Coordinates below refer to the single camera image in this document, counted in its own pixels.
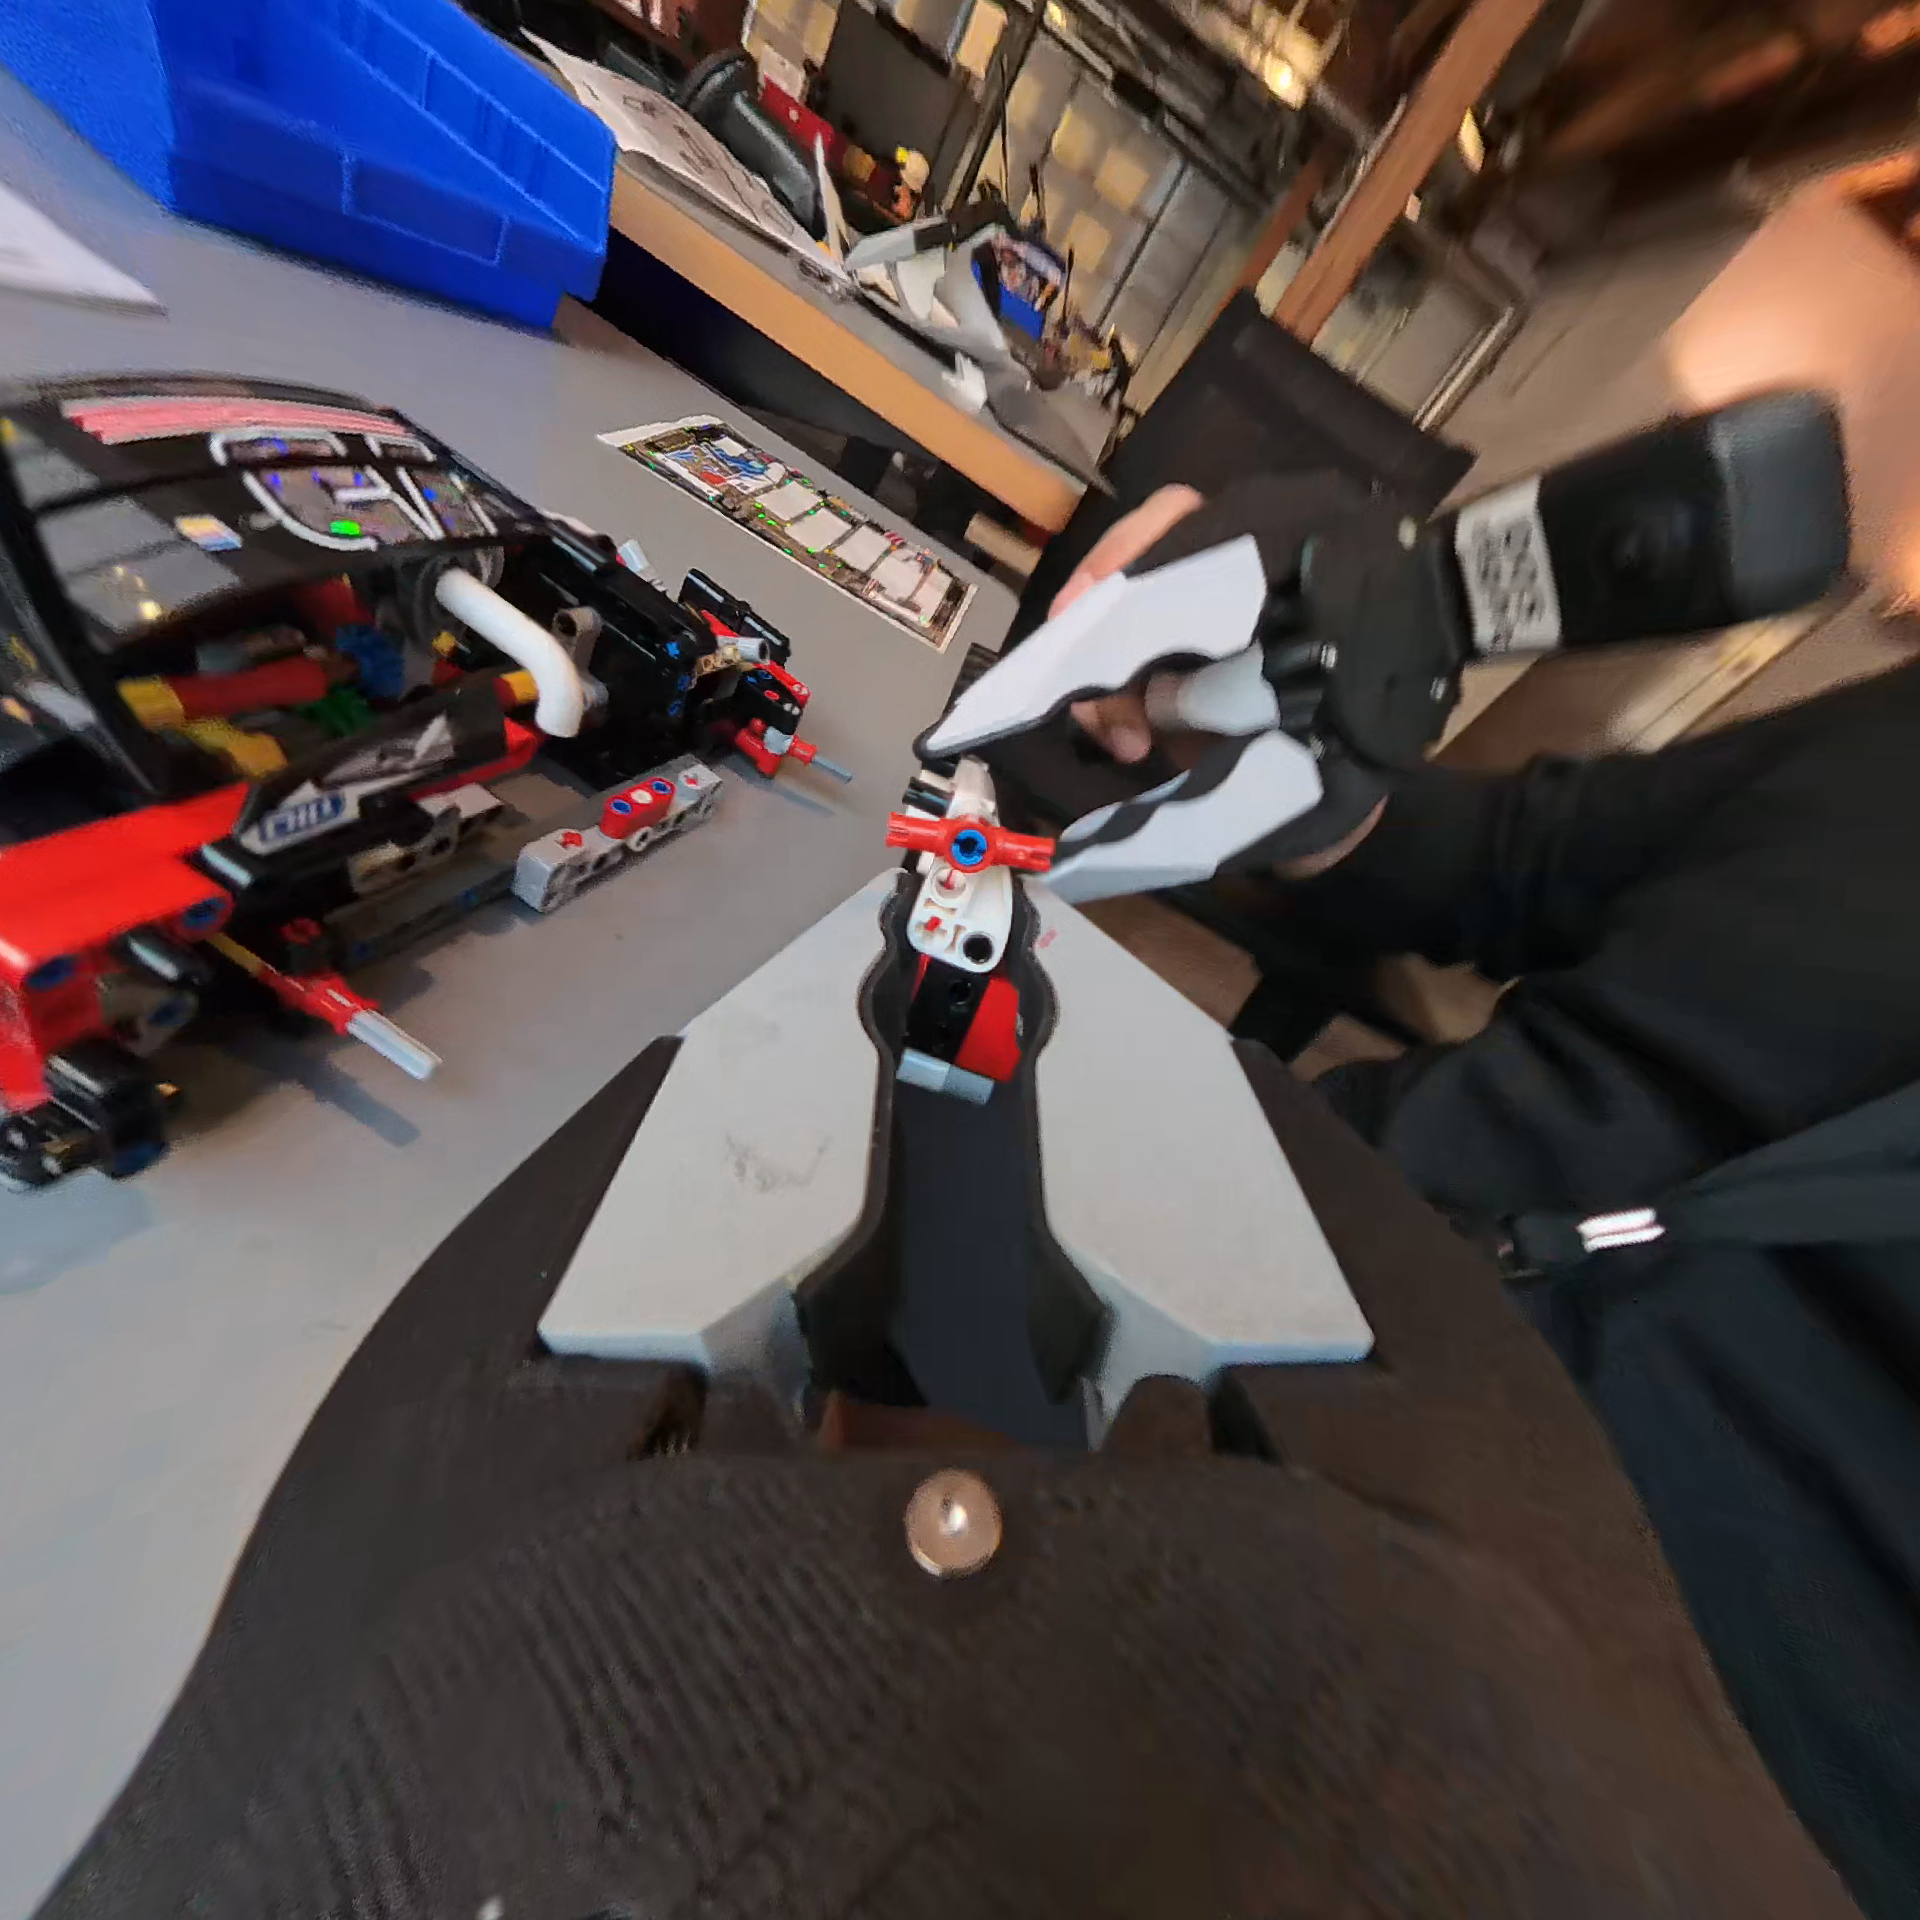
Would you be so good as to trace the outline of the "person's right hand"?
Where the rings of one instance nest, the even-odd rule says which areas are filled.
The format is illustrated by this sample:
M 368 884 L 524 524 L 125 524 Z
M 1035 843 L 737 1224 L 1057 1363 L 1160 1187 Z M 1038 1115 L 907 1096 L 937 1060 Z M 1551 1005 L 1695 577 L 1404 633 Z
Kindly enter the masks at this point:
M 1102 585 L 1112 574 L 1119 574 L 1141 563 L 1156 543 L 1189 517 L 1206 507 L 1206 495 L 1185 484 L 1167 484 L 1155 492 L 1143 505 L 1123 515 L 1089 551 L 1079 560 L 1072 575 L 1051 597 L 1047 617 L 1061 617 L 1093 588 Z M 1145 716 L 1145 700 L 1133 689 L 1102 695 L 1093 702 L 1072 704 L 1067 708 L 1072 729 L 1079 742 L 1118 766 L 1141 766 L 1155 751 L 1163 751 L 1181 766 L 1195 764 L 1204 753 L 1204 737 L 1190 733 L 1158 736 Z M 1371 808 L 1357 817 L 1342 839 L 1329 836 L 1326 820 L 1319 824 L 1301 822 L 1307 831 L 1307 851 L 1303 854 L 1275 860 L 1273 873 L 1286 881 L 1317 879 L 1333 865 L 1350 857 L 1366 836 L 1380 824 L 1385 815 L 1385 797 L 1379 797 Z

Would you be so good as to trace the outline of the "instruction booklet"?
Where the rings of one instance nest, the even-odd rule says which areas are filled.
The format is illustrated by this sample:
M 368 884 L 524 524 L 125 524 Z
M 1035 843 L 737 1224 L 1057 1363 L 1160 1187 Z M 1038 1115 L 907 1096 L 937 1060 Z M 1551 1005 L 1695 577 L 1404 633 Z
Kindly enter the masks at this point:
M 150 287 L 89 252 L 35 204 L 1 187 L 1 292 L 160 312 Z

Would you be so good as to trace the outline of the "wooden post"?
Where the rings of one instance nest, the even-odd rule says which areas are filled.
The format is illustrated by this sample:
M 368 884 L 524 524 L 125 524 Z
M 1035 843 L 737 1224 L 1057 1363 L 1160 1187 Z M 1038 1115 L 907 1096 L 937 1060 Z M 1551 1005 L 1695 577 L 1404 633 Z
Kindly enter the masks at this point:
M 1412 77 L 1404 102 L 1366 149 L 1350 190 L 1275 301 L 1273 321 L 1301 344 L 1315 344 L 1542 8 L 1545 3 L 1441 6 L 1449 33 Z

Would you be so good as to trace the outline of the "person's torso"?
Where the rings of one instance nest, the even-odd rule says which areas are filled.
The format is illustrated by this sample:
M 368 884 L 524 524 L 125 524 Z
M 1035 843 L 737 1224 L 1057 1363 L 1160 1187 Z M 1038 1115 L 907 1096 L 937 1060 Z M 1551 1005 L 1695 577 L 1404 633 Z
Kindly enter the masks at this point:
M 1468 1117 L 1385 1127 L 1388 1067 L 1328 1104 L 1497 1256 L 1511 1215 L 1612 1213 L 1915 1087 L 1763 1120 L 1627 1108 L 1574 1142 L 1525 1095 L 1519 1136 Z M 1867 1916 L 1915 1916 L 1915 1240 L 1638 1247 L 1508 1299 L 1608 1432 L 1692 1623 L 1766 1769 Z

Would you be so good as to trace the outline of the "grey desk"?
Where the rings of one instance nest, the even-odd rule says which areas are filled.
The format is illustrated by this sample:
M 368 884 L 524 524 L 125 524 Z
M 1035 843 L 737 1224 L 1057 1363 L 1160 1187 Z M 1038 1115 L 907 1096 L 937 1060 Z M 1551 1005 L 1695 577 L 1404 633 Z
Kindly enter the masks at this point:
M 4 296 L 11 376 L 246 371 L 399 407 L 548 509 L 724 575 L 813 675 L 849 787 L 749 787 L 724 820 L 542 918 L 511 902 L 374 975 L 419 1084 L 352 1041 L 249 1029 L 190 1055 L 191 1131 L 127 1184 L 4 1191 L 1 1880 L 32 1916 L 201 1649 L 336 1374 L 443 1233 L 651 1038 L 876 876 L 907 744 L 1015 599 L 947 654 L 757 548 L 600 435 L 741 412 L 587 307 L 531 332 L 342 279 L 141 195 L 4 76 L 4 184 L 158 315 Z

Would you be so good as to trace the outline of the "toy brick car model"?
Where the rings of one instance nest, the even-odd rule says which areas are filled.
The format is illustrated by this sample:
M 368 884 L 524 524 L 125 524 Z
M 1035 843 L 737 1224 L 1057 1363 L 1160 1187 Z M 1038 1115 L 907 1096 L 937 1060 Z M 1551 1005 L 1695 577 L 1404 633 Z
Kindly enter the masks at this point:
M 1 600 L 15 1188 L 160 1160 L 206 1017 L 425 1080 L 356 972 L 496 901 L 558 912 L 711 815 L 727 756 L 852 779 L 751 603 L 337 390 L 4 387 Z

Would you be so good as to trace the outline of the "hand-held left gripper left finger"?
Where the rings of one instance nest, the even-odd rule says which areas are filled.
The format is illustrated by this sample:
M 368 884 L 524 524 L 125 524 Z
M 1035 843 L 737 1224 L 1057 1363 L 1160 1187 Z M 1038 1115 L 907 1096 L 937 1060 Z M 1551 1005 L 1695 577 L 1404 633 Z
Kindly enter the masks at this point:
M 693 1017 L 540 1321 L 561 1358 L 806 1376 L 800 1285 L 868 1201 L 879 1045 L 860 993 L 873 877 Z

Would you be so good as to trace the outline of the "blue plastic bin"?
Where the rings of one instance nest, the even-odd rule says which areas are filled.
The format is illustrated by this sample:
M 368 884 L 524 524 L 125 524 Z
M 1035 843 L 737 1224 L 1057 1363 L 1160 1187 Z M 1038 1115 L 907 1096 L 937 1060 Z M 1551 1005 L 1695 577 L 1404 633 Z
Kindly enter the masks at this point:
M 547 329 L 606 269 L 615 142 L 446 3 L 4 3 L 1 59 L 171 212 Z

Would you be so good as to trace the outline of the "sticker sheet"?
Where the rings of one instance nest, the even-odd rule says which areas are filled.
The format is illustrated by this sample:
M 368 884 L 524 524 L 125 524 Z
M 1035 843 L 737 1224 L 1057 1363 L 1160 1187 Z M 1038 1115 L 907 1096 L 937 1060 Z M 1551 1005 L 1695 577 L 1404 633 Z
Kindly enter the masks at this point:
M 598 440 L 935 654 L 947 651 L 972 607 L 973 585 L 931 543 L 897 532 L 718 416 L 617 427 Z

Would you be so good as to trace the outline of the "red white brick side panel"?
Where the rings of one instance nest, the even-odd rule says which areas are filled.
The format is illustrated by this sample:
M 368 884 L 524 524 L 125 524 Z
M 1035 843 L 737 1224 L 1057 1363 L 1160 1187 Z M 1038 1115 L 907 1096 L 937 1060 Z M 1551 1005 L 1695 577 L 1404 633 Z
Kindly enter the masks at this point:
M 897 1080 L 984 1107 L 1022 1062 L 1016 907 L 1023 881 L 1049 873 L 1055 843 L 1001 820 L 997 783 L 976 756 L 947 775 L 924 768 L 884 843 L 916 881 L 902 913 Z

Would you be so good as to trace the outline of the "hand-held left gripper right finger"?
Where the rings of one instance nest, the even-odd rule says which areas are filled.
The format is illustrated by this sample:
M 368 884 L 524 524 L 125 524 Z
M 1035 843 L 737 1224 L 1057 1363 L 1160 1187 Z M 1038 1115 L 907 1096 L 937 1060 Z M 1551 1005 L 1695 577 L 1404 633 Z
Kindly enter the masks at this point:
M 1093 1404 L 1145 1377 L 1366 1360 L 1376 1336 L 1227 1031 L 1045 884 L 1047 1230 L 1096 1303 Z

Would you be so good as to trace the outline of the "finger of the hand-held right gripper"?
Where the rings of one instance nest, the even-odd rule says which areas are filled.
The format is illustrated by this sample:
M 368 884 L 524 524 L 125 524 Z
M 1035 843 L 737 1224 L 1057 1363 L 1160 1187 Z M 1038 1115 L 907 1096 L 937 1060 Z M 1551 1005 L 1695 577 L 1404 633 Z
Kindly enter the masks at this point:
M 1319 759 L 1279 731 L 1212 747 L 1190 769 L 1064 827 L 1045 886 L 1070 905 L 1212 879 L 1246 862 L 1315 852 Z
M 919 736 L 926 760 L 1039 729 L 1077 704 L 1141 689 L 1152 718 L 1212 736 L 1277 727 L 1256 644 L 1269 580 L 1253 534 L 1116 571 L 1029 633 Z

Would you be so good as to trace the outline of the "person's right forearm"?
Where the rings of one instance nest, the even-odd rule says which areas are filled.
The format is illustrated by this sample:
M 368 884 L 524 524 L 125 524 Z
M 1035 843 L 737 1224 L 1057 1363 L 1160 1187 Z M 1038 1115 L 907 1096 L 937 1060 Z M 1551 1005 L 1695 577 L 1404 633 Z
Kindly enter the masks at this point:
M 1292 929 L 1503 985 L 1497 1017 L 1790 1107 L 1915 1076 L 1915 663 L 1643 753 L 1425 768 Z

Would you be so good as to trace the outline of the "wooden table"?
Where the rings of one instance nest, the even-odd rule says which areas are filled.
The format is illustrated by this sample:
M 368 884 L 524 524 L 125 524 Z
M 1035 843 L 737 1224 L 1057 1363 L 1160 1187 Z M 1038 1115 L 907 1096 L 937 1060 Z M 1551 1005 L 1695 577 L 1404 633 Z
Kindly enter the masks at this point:
M 873 303 L 635 152 L 615 160 L 593 309 L 749 413 L 935 462 L 1049 537 L 1083 495 L 1112 495 L 1055 398 L 1020 427 L 968 412 Z

